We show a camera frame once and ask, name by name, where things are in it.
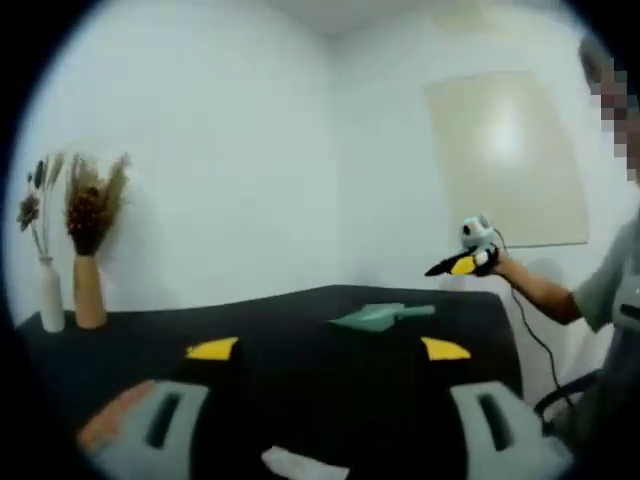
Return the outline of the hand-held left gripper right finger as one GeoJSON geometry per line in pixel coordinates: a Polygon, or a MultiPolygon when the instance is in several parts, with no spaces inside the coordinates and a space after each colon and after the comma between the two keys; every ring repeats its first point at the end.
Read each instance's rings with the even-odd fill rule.
{"type": "Polygon", "coordinates": [[[572,455],[522,398],[511,346],[422,335],[416,372],[420,479],[555,479],[572,455]]]}

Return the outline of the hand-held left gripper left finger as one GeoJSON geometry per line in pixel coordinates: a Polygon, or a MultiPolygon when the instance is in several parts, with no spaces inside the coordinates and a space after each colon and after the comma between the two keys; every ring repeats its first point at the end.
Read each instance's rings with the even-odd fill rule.
{"type": "Polygon", "coordinates": [[[229,395],[241,371],[241,340],[190,346],[167,379],[119,394],[94,418],[94,462],[108,479],[192,479],[196,430],[214,392],[229,395]]]}

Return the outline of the person's right hand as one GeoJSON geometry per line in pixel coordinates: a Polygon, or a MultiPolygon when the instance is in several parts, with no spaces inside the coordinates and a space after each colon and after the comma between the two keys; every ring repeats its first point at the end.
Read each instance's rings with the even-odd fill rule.
{"type": "Polygon", "coordinates": [[[502,276],[510,260],[511,258],[502,248],[492,244],[489,248],[475,254],[476,268],[474,274],[478,277],[502,276]]]}

